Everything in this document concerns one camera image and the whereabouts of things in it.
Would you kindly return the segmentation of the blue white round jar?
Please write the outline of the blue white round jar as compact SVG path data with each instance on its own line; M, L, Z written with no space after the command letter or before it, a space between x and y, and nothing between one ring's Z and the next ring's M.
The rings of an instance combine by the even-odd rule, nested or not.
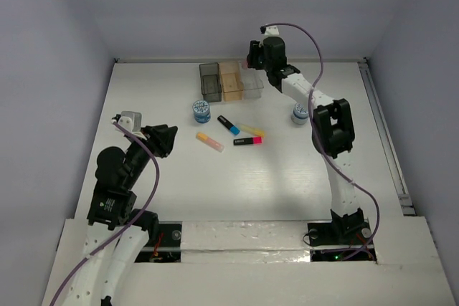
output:
M291 120L297 125L304 125L308 122L308 119L308 111L300 103L297 102L293 107Z

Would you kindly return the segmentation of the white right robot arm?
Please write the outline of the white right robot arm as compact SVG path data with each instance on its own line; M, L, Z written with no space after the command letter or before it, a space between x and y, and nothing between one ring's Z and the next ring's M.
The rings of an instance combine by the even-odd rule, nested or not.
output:
M350 152L355 140L351 107L347 100L333 99L315 89L301 71L288 64L285 42L275 35L252 40L247 66L265 71L280 93L308 107L315 149L326 162L331 189L330 222L313 222L306 236L312 247L357 245L361 232L369 230L351 179Z

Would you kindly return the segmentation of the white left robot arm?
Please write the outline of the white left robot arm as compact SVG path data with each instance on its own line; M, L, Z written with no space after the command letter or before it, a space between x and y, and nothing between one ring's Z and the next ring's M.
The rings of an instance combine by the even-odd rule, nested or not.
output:
M139 112L123 111L112 125L129 140L126 150L102 150L96 160L95 188L87 213L82 258L61 282L51 304L61 292L63 305L114 305L118 292L137 256L146 245L161 243L158 216L133 206L137 180L148 163L156 165L170 155L178 128L141 124Z

